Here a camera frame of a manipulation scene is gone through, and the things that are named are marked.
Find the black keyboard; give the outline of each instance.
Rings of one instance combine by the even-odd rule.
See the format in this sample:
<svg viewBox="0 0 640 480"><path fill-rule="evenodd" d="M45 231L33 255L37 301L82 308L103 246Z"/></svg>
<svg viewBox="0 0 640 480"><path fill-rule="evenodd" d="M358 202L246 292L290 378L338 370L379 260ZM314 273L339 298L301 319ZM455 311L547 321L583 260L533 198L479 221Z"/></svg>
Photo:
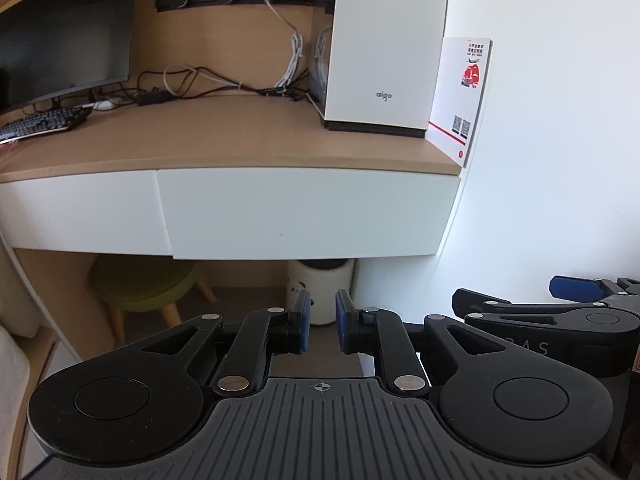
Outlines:
<svg viewBox="0 0 640 480"><path fill-rule="evenodd" d="M91 108L76 107L33 113L0 128L0 144L15 139L68 132L83 122L91 111Z"/></svg>

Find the wooden stool leg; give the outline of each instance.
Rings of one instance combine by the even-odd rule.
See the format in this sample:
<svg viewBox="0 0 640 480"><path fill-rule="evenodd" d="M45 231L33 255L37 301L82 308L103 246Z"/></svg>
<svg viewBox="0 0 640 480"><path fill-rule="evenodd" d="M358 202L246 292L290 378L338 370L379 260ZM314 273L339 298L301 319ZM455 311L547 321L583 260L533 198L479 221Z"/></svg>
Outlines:
<svg viewBox="0 0 640 480"><path fill-rule="evenodd" d="M201 274L198 278L198 290L202 293L202 295L209 300L209 303L215 303L218 298L211 290L211 286L207 283L207 279L204 277L204 274Z"/></svg>
<svg viewBox="0 0 640 480"><path fill-rule="evenodd" d="M111 322L113 323L116 341L119 345L124 345L124 312L114 306L110 306L109 310L111 311Z"/></svg>
<svg viewBox="0 0 640 480"><path fill-rule="evenodd" d="M167 306L162 307L162 317L166 321L168 326L177 326L182 323L180 319L180 312L175 303L169 303Z"/></svg>

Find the white computer case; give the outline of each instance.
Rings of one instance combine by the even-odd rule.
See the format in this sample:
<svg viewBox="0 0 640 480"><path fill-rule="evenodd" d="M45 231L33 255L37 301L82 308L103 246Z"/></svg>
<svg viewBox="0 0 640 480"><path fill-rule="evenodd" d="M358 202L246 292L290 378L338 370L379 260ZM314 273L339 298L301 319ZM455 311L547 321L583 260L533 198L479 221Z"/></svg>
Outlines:
<svg viewBox="0 0 640 480"><path fill-rule="evenodd" d="M316 7L310 94L324 126L424 137L446 10L447 0L335 0Z"/></svg>

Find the wooden desk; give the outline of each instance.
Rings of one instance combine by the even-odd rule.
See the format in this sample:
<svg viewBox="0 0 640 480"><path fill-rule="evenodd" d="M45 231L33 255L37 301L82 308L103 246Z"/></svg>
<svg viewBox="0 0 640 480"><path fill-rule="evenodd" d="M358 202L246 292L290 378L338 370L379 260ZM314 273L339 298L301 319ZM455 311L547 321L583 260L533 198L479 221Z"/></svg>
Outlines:
<svg viewBox="0 0 640 480"><path fill-rule="evenodd" d="M113 345L86 280L96 253L435 254L459 171L426 140L325 131L305 102L127 107L0 157L0 230L63 340L89 358Z"/></svg>
<svg viewBox="0 0 640 480"><path fill-rule="evenodd" d="M25 140L0 157L0 182L167 168L460 174L422 139L329 132L307 102L236 95L94 112L76 130Z"/></svg>

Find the black round disc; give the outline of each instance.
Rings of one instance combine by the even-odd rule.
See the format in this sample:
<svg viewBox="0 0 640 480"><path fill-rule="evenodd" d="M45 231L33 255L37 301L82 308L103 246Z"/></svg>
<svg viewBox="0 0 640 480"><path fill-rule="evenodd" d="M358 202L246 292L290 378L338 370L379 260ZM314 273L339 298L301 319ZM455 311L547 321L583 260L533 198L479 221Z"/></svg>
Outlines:
<svg viewBox="0 0 640 480"><path fill-rule="evenodd" d="M613 325L620 321L618 316L614 316L613 314L605 314L604 312L595 312L593 314L588 314L586 319L591 321L592 323L596 323L599 325Z"/></svg>
<svg viewBox="0 0 640 480"><path fill-rule="evenodd" d="M125 378L98 379L76 393L76 408L98 420L119 420L145 407L149 390L139 381Z"/></svg>
<svg viewBox="0 0 640 480"><path fill-rule="evenodd" d="M509 415L545 420L564 412L569 397L557 384L533 377L504 381L494 390L494 401Z"/></svg>
<svg viewBox="0 0 640 480"><path fill-rule="evenodd" d="M470 355L442 387L439 407L462 440L520 463L587 454L606 436L613 417L611 396L598 380L516 346Z"/></svg>
<svg viewBox="0 0 640 480"><path fill-rule="evenodd" d="M47 378L31 396L29 417L53 453L121 465L176 446L203 408L202 390L180 360L124 347Z"/></svg>

